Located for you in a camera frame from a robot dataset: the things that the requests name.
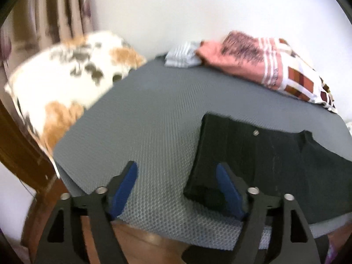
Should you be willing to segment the black pants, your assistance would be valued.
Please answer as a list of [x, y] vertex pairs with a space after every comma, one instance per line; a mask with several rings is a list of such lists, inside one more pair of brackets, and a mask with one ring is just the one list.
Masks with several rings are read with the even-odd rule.
[[307, 130], [289, 133], [210, 113], [203, 116], [183, 193], [231, 215], [234, 210], [216, 179], [216, 166], [223, 162], [264, 194], [292, 194], [310, 224], [351, 212], [351, 161], [321, 146]]

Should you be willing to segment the grey mesh mattress pad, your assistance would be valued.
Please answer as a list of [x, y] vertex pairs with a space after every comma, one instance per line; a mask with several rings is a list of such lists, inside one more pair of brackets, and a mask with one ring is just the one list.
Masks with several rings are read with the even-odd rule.
[[183, 195], [207, 112], [267, 129], [309, 130], [326, 149], [351, 159], [351, 135], [337, 114], [210, 67], [169, 68], [154, 59], [115, 83], [56, 145], [61, 179], [77, 197], [135, 161], [138, 178], [121, 214], [124, 222], [172, 240], [231, 250], [241, 223]]

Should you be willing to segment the white floral pillow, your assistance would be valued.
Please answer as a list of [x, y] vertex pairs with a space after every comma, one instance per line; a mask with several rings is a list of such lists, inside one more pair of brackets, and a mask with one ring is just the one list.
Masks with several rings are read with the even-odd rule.
[[4, 89], [31, 136], [52, 155], [85, 111], [146, 62], [118, 35], [93, 32], [53, 45], [26, 60]]

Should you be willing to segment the pink checkered pillow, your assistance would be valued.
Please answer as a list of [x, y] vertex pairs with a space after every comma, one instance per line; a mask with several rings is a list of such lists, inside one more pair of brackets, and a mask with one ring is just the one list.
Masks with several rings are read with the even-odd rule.
[[222, 42], [201, 42], [196, 55], [224, 73], [337, 112], [328, 85], [282, 38], [231, 31]]

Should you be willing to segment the light blue striped cloth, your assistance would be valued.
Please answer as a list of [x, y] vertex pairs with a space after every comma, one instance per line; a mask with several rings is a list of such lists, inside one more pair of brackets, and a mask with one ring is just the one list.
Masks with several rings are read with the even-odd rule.
[[186, 42], [173, 47], [165, 56], [166, 67], [189, 68], [202, 64], [202, 60], [196, 55], [200, 42]]

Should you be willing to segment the beige patterned curtain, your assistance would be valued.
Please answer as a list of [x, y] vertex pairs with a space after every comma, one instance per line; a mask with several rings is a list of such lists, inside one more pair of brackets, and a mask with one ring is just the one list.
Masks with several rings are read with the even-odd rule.
[[1, 73], [59, 42], [92, 32], [90, 0], [16, 0], [1, 26]]

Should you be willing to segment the brown wooden bed frame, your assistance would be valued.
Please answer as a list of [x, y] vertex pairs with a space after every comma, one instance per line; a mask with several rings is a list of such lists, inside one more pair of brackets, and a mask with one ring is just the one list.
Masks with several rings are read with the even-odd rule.
[[[35, 199], [30, 202], [21, 242], [34, 261], [39, 239], [46, 221], [62, 193], [67, 191], [57, 179], [48, 159], [23, 135], [5, 106], [1, 106], [1, 162], [7, 172], [20, 180], [20, 188], [33, 188]], [[130, 227], [121, 221], [112, 227], [129, 263], [182, 263], [187, 245]]]

